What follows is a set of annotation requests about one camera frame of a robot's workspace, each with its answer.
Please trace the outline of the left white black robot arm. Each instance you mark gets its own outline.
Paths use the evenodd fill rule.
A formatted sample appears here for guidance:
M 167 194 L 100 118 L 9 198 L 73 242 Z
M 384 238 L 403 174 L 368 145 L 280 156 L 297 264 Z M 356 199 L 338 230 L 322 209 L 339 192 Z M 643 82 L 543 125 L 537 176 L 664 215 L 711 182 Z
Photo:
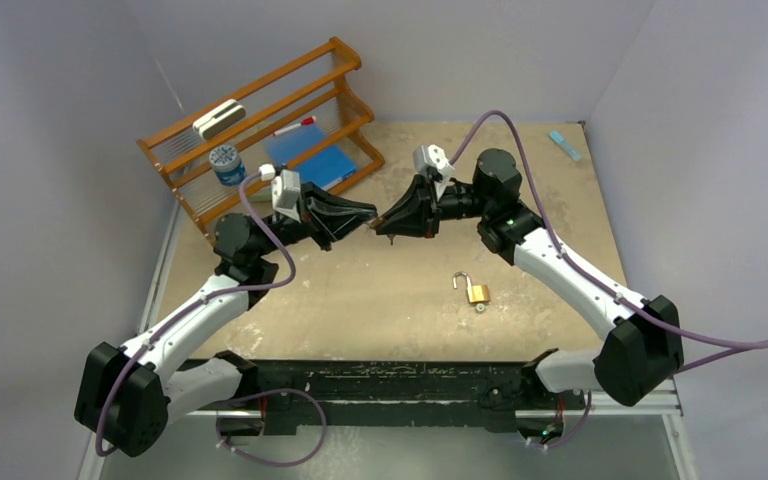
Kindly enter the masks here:
M 191 369 L 186 360 L 219 329 L 251 310 L 268 291 L 289 284 L 277 279 L 273 251 L 312 239 L 328 251 L 377 215 L 374 205 L 332 195 L 310 182 L 283 191 L 288 208 L 261 218 L 229 213 L 215 225 L 220 263 L 182 306 L 135 338 L 102 342 L 88 355 L 75 419 L 96 436 L 96 452 L 145 453 L 166 426 L 214 403 L 244 409 L 257 399 L 256 367 L 222 352 Z

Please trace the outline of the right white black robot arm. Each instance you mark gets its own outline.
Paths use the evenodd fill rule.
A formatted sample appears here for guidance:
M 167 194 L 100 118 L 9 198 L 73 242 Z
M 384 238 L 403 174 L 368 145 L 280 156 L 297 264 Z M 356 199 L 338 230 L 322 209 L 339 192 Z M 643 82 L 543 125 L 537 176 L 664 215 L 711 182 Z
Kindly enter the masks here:
M 524 399 L 544 407 L 561 392 L 596 390 L 634 406 L 684 363 L 675 304 L 664 296 L 647 299 L 582 259 L 520 198 L 522 175 L 514 157 L 487 149 L 469 183 L 452 178 L 441 148 L 419 147 L 417 173 L 405 194 L 372 227 L 390 238 L 433 238 L 441 222 L 475 218 L 482 243 L 509 265 L 535 277 L 581 315 L 602 345 L 599 350 L 550 350 L 526 366 Z

